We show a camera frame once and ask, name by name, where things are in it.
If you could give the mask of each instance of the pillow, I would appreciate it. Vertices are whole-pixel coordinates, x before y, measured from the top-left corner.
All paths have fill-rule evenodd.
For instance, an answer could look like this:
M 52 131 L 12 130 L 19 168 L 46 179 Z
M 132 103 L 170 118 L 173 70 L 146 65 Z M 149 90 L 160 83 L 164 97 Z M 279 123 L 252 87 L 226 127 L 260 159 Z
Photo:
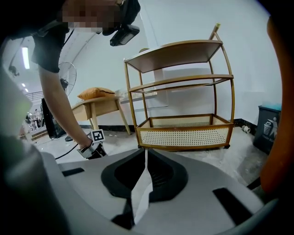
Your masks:
M 89 100 L 99 97 L 105 97 L 105 96 L 115 96 L 114 91 L 109 90 L 107 88 L 103 87 L 92 87 L 87 90 L 84 90 L 81 94 L 78 95 L 79 98 L 83 100 Z

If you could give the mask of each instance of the wooden tabletop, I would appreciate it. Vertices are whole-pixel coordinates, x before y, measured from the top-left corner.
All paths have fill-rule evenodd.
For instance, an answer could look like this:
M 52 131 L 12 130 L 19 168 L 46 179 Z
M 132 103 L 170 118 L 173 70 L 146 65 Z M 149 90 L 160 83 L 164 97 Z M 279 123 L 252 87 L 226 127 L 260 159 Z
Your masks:
M 87 103 L 96 103 L 96 102 L 102 102 L 102 101 L 110 101 L 110 100 L 118 100 L 119 97 L 118 96 L 114 96 L 114 97 L 99 97 L 99 98 L 94 98 L 94 99 L 89 99 L 89 100 L 85 100 L 85 101 L 82 101 L 80 103 L 77 103 L 76 105 L 74 105 L 72 107 L 72 109 L 75 109 L 83 104 L 87 104 Z

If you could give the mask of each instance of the standing fan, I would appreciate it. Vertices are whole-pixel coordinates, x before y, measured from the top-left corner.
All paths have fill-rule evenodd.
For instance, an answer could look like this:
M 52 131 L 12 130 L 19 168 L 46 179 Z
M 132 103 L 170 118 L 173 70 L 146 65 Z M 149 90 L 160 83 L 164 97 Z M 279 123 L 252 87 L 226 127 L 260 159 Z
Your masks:
M 75 80 L 77 78 L 77 70 L 72 63 L 63 62 L 58 65 L 59 77 L 62 88 L 68 96 L 74 88 Z M 65 141 L 72 141 L 73 139 L 68 135 Z

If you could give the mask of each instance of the rattan basket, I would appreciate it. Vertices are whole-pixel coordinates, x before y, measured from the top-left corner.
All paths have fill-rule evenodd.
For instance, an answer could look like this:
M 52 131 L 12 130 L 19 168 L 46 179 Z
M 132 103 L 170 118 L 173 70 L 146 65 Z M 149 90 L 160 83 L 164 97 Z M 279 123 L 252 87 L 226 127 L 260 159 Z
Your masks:
M 150 117 L 137 127 L 142 147 L 178 151 L 228 146 L 233 124 L 214 115 Z

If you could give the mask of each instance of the shelf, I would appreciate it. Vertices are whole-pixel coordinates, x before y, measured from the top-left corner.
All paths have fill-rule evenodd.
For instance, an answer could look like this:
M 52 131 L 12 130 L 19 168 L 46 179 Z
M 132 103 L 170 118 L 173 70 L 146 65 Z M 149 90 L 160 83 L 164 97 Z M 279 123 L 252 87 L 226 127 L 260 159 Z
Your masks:
M 149 88 L 149 87 L 154 87 L 154 86 L 160 86 L 160 85 L 165 85 L 165 84 L 170 84 L 170 83 L 178 83 L 178 82 L 186 82 L 186 81 L 192 81 L 192 80 L 200 80 L 200 79 L 218 79 L 220 80 L 215 81 L 214 83 L 204 83 L 204 84 L 192 84 L 192 85 L 183 85 L 183 86 L 176 86 L 176 87 L 166 87 L 162 89 L 157 89 L 157 90 L 151 90 L 151 91 L 143 91 L 142 89 Z M 163 81 L 158 81 L 158 82 L 153 82 L 153 83 L 148 83 L 145 85 L 141 86 L 136 86 L 131 88 L 129 91 L 130 92 L 137 92 L 137 93 L 150 93 L 150 92 L 155 92 L 159 90 L 179 90 L 179 89 L 186 89 L 186 88 L 191 88 L 191 87 L 197 87 L 197 86 L 211 86 L 214 84 L 218 84 L 221 82 L 225 82 L 227 80 L 233 79 L 233 75 L 229 74 L 208 74 L 208 75 L 196 75 L 196 76 L 188 76 L 188 77 L 180 77 L 180 78 L 170 78 L 166 79 Z
M 176 65 L 208 62 L 221 46 L 222 41 L 217 40 L 182 41 L 143 51 L 124 61 L 146 73 Z

